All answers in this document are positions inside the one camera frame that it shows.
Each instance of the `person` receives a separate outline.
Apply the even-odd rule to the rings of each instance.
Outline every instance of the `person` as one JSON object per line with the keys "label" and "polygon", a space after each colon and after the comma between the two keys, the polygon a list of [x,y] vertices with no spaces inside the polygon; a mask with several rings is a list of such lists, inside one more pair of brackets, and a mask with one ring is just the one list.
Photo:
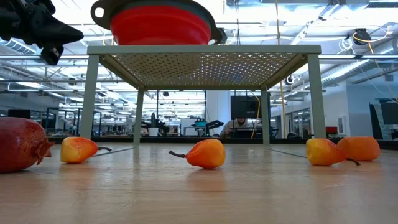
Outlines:
{"label": "person", "polygon": [[237,118],[234,121],[228,121],[220,133],[220,137],[231,137],[233,128],[253,128],[253,124],[249,124],[246,118]]}

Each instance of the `wooden floor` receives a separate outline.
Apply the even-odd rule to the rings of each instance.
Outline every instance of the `wooden floor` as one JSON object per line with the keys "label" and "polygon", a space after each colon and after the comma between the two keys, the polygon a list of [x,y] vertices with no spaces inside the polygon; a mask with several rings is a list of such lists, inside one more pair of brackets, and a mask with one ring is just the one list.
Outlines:
{"label": "wooden floor", "polygon": [[360,167],[315,167],[290,155],[304,156],[304,145],[226,145],[217,170],[167,154],[191,147],[143,144],[67,165],[55,146],[41,165],[0,175],[0,223],[398,222],[398,151]]}

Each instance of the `perforated metal shelf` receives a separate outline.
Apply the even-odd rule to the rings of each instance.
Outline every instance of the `perforated metal shelf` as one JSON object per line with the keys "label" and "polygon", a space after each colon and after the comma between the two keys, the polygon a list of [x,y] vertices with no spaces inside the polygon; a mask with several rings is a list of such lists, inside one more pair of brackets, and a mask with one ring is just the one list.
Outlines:
{"label": "perforated metal shelf", "polygon": [[320,54],[319,45],[161,45],[89,47],[100,63],[145,90],[259,90]]}

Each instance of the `red pomegranate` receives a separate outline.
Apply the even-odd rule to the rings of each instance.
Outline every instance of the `red pomegranate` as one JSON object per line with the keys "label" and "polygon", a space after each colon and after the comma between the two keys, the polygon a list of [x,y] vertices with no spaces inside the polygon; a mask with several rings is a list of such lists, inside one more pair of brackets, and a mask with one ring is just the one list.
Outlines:
{"label": "red pomegranate", "polygon": [[0,173],[17,172],[51,157],[54,145],[39,123],[24,118],[0,118]]}

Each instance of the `red bowl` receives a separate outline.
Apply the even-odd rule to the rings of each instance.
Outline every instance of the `red bowl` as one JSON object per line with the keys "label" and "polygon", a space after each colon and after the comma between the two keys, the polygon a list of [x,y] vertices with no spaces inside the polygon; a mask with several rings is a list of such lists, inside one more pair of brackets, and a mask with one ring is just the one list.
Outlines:
{"label": "red bowl", "polygon": [[211,27],[194,13],[173,6],[125,9],[111,19],[119,45],[207,45]]}

